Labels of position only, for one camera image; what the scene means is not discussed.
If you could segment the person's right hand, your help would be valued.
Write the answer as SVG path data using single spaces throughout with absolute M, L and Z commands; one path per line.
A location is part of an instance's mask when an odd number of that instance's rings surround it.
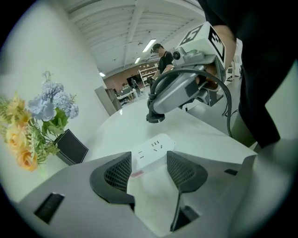
M 210 74 L 212 74 L 213 76 L 217 76 L 217 69 L 216 69 L 216 66 L 214 63 L 212 64 L 208 64 L 208 65 L 205 65 L 204 66 L 204 70 Z M 196 83 L 199 85 L 201 83 L 201 80 L 203 82 L 207 82 L 204 87 L 205 88 L 208 88 L 210 90 L 213 90 L 213 91 L 216 91 L 217 88 L 218 88 L 218 83 L 213 81 L 212 79 L 210 78 L 206 78 L 204 76 L 197 76 L 196 77 Z

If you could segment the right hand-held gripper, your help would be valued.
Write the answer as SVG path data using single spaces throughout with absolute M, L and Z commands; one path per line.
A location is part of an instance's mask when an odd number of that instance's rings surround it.
M 226 81 L 226 47 L 209 22 L 196 26 L 186 33 L 172 52 L 175 69 L 205 70 L 207 65 L 214 65 L 216 77 Z M 188 97 L 199 92 L 194 80 L 185 87 Z

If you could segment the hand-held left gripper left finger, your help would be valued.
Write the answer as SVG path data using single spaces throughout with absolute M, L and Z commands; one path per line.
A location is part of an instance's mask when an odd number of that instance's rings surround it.
M 135 198 L 127 194 L 128 181 L 132 173 L 131 152 L 122 152 L 101 158 L 102 165 L 96 167 L 90 177 L 92 190 L 111 204 L 129 205 L 135 209 Z

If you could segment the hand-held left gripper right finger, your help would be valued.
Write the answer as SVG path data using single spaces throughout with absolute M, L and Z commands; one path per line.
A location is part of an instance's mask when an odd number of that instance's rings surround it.
M 200 217 L 195 211 L 195 205 L 188 205 L 182 198 L 186 193 L 197 191 L 208 178 L 206 169 L 185 157 L 172 152 L 167 152 L 167 172 L 178 189 L 178 198 L 171 231 L 176 231 Z

